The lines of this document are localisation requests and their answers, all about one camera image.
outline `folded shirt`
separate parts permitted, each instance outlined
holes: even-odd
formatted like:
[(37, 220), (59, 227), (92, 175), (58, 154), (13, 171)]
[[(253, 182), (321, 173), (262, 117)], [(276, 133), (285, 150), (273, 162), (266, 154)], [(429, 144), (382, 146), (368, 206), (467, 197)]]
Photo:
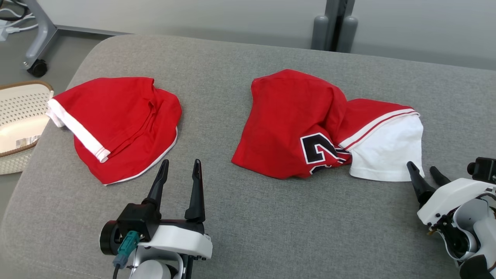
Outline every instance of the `folded shirt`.
[(148, 77), (97, 78), (48, 101), (47, 115), (103, 184), (139, 176), (176, 142), (181, 105)]
[(409, 181), (406, 163), (422, 165), (423, 126), (409, 106), (347, 101), (338, 87), (295, 70), (256, 78), (251, 92), (238, 166), (285, 179), (351, 163), (356, 177)]

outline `brown basket rim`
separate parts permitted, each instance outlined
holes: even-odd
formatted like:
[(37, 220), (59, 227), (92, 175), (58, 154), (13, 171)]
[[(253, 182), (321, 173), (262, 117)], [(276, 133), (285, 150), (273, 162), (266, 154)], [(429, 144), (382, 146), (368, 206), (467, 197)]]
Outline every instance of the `brown basket rim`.
[[(22, 82), (16, 82), (16, 83), (11, 83), (11, 84), (7, 84), (7, 85), (2, 85), (2, 86), (0, 86), (0, 90), (14, 88), (14, 87), (19, 87), (19, 86), (24, 86), (24, 85), (32, 85), (32, 84), (41, 84), (41, 85), (44, 85), (46, 88), (48, 88), (48, 90), (50, 90), (50, 91), (53, 91), (54, 90), (54, 88), (50, 84), (48, 84), (47, 82), (44, 82), (42, 80), (30, 80), (30, 81), (22, 81)], [(13, 154), (16, 154), (16, 153), (19, 153), (19, 152), (23, 152), (25, 150), (28, 150), (30, 148), (33, 148), (36, 145), (37, 142), (38, 142), (38, 140), (36, 140), (35, 142), (33, 142), (31, 144), (28, 144), (26, 146), (23, 146), (23, 147), (20, 147), (20, 148), (16, 148), (16, 149), (12, 149), (12, 150), (9, 150), (9, 151), (6, 151), (6, 152), (2, 152), (2, 153), (0, 153), (0, 158), (6, 157), (6, 156), (9, 156), (9, 155), (13, 155)]]

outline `white hem trim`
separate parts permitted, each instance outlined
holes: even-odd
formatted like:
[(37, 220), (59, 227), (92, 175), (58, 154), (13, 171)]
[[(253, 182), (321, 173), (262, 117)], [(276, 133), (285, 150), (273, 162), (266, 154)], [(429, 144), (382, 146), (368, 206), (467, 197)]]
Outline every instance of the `white hem trim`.
[(140, 175), (142, 175), (145, 171), (149, 170), (151, 167), (153, 167), (154, 165), (156, 165), (164, 156), (167, 152), (169, 152), (171, 150), (171, 148), (176, 144), (176, 141), (178, 140), (178, 127), (176, 126), (176, 138), (174, 139), (174, 142), (172, 142), (171, 146), (169, 146), (165, 151), (164, 153), (160, 154), (160, 156), (158, 156), (155, 161), (153, 161), (151, 163), (151, 165), (149, 165), (148, 167), (146, 167), (142, 172), (134, 175), (134, 176), (131, 176), (131, 177), (128, 177), (128, 178), (124, 178), (124, 179), (121, 179), (119, 181), (116, 181), (116, 182), (111, 182), (111, 183), (108, 183), (108, 184), (104, 184), (104, 186), (107, 186), (107, 185), (110, 185), (110, 184), (114, 184), (114, 183), (117, 183), (117, 182), (123, 182), (123, 181), (127, 181), (127, 180), (131, 180), (133, 178), (136, 178)]
[(386, 113), (367, 125), (365, 125), (363, 128), (358, 130), (354, 135), (351, 137), (343, 140), (342, 142), (339, 143), (339, 146), (346, 150), (350, 151), (352, 150), (355, 146), (363, 142), (374, 130), (377, 130), (380, 128), (382, 125), (397, 119), (398, 117), (403, 117), (407, 115), (420, 115), (418, 112), (416, 112), (414, 109), (404, 109), (404, 110), (397, 110), (393, 111), (390, 113)]
[(49, 107), (47, 115), (57, 127), (66, 125), (100, 163), (107, 161), (110, 151), (105, 149), (103, 145), (98, 142), (98, 140), (86, 130), (78, 120), (69, 114), (57, 100), (50, 99), (47, 104)]
[(410, 173), (408, 171), (379, 171), (367, 168), (354, 168), (353, 165), (350, 168), (350, 175), (358, 178), (376, 180), (376, 181), (386, 181), (386, 182), (408, 182), (411, 181)]

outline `white stripe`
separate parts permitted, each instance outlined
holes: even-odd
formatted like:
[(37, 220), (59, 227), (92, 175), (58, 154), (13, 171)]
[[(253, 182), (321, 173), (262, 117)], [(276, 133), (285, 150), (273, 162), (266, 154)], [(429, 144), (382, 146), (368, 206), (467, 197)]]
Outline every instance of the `white stripe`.
[(47, 113), (47, 115), (57, 127), (61, 124), (65, 124), (100, 163), (107, 161), (110, 151), (106, 150), (103, 145), (98, 142), (98, 140), (86, 130), (78, 120), (69, 114), (57, 100), (50, 99), (47, 104), (50, 108), (50, 113)]
[(377, 129), (379, 127), (381, 127), (382, 125), (386, 124), (387, 122), (393, 120), (393, 119), (396, 119), (397, 117), (403, 117), (403, 116), (407, 116), (407, 115), (420, 115), (418, 112), (416, 112), (415, 110), (413, 109), (404, 109), (404, 110), (397, 110), (397, 111), (393, 111), (393, 112), (390, 112), (390, 113), (386, 113), (376, 119), (374, 119), (373, 121), (371, 121), (370, 123), (368, 123), (367, 125), (365, 125), (363, 128), (361, 128), (360, 130), (358, 130), (358, 132), (356, 132), (354, 135), (352, 135), (351, 137), (343, 140), (342, 142), (339, 143), (339, 146), (341, 148), (346, 148), (348, 147), (346, 150), (347, 151), (350, 151), (351, 149), (353, 149), (354, 146), (356, 146), (359, 142), (356, 142), (355, 144), (353, 144), (353, 146), (349, 146), (350, 144), (354, 143), (355, 141), (357, 141), (359, 138), (361, 138), (364, 134), (366, 134), (370, 129)]
[(178, 127), (176, 127), (176, 138), (174, 139), (174, 142), (171, 144), (171, 146), (169, 146), (169, 148), (167, 148), (164, 153), (160, 154), (160, 156), (157, 157), (157, 159), (155, 159), (155, 161), (153, 161), (151, 163), (151, 165), (149, 165), (148, 167), (146, 167), (142, 172), (134, 175), (134, 176), (131, 176), (131, 177), (128, 177), (128, 178), (124, 178), (124, 179), (121, 179), (119, 181), (116, 181), (116, 182), (111, 182), (109, 184), (104, 184), (105, 186), (107, 185), (110, 185), (110, 184), (114, 184), (114, 183), (117, 183), (117, 182), (123, 182), (123, 181), (127, 181), (127, 180), (131, 180), (133, 178), (136, 178), (140, 175), (142, 175), (145, 171), (149, 170), (151, 167), (153, 167), (156, 163), (158, 163), (164, 156), (167, 152), (169, 152), (169, 150), (171, 150), (171, 148), (176, 144), (176, 141), (178, 140)]

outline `gray fabric surface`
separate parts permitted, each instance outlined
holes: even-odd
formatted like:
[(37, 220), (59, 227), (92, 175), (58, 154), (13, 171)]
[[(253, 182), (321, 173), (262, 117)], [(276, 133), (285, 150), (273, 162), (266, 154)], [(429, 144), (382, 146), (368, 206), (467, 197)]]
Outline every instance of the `gray fabric surface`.
[[(496, 72), (488, 70), (126, 35), (96, 46), (69, 87), (102, 76), (150, 76), (178, 96), (183, 116), (166, 155), (161, 212), (183, 216), (193, 162), (201, 159), (214, 250), (211, 260), (195, 262), (195, 279), (457, 278), (441, 238), (427, 236), (417, 218), (410, 183), (356, 179), (348, 167), (276, 180), (230, 162), (250, 112), (251, 81), (285, 68), (328, 80), (348, 99), (413, 106), (425, 127), (426, 171), (436, 165), (450, 178), (469, 177), (469, 162), (496, 156)], [(1, 254), (30, 278), (111, 278), (113, 257), (98, 246), (101, 228), (144, 198), (157, 169), (102, 186), (79, 160), (71, 132), (50, 122), (8, 205)]]

